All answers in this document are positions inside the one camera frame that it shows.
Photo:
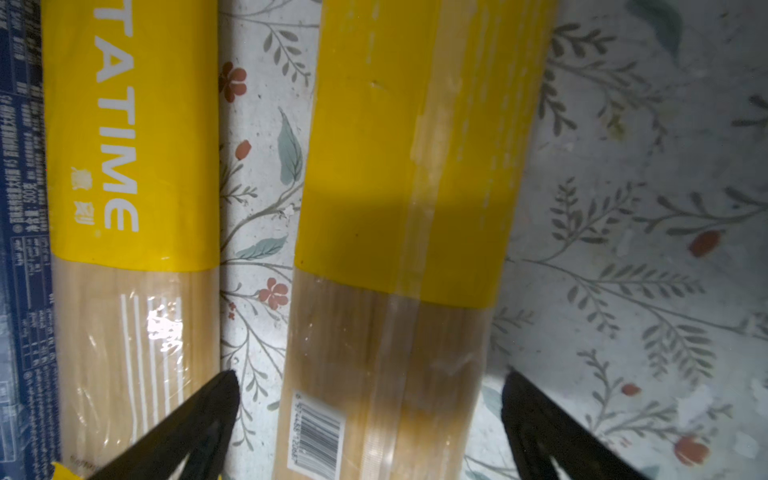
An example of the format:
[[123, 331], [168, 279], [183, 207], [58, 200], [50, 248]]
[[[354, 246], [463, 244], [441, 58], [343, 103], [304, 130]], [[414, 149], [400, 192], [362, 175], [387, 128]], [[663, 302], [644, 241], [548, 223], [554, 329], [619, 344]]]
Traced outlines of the blue pasta box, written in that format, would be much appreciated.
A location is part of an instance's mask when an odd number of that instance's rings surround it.
[[37, 1], [1, 4], [1, 476], [61, 456]]

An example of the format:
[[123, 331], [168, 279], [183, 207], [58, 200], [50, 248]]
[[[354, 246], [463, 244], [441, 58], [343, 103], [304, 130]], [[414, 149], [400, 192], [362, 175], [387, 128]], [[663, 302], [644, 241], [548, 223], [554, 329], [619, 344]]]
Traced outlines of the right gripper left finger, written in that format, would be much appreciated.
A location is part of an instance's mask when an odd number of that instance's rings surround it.
[[217, 479], [240, 406], [236, 373], [218, 373], [103, 468], [105, 479]]

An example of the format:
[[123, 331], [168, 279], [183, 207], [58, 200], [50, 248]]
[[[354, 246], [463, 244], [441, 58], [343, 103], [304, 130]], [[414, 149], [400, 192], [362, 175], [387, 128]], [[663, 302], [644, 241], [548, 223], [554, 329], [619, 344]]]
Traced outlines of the yellow spaghetti bag with barcode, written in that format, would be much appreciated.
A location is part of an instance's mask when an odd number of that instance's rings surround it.
[[275, 478], [459, 477], [557, 9], [324, 3]]

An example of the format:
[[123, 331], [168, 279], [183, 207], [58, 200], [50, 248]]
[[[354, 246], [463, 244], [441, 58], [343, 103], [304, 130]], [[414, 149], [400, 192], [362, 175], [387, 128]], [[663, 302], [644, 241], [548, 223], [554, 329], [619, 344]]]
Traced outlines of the yellow Pastatime spaghetti bag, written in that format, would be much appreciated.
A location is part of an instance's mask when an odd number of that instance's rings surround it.
[[220, 368], [216, 13], [41, 5], [61, 461], [83, 478]]

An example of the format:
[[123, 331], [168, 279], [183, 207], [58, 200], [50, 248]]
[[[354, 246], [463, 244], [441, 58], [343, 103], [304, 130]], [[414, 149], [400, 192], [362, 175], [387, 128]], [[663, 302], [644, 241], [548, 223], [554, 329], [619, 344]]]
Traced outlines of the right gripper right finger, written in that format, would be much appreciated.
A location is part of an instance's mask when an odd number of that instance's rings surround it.
[[522, 373], [507, 374], [501, 420], [522, 479], [642, 480], [644, 475], [605, 447]]

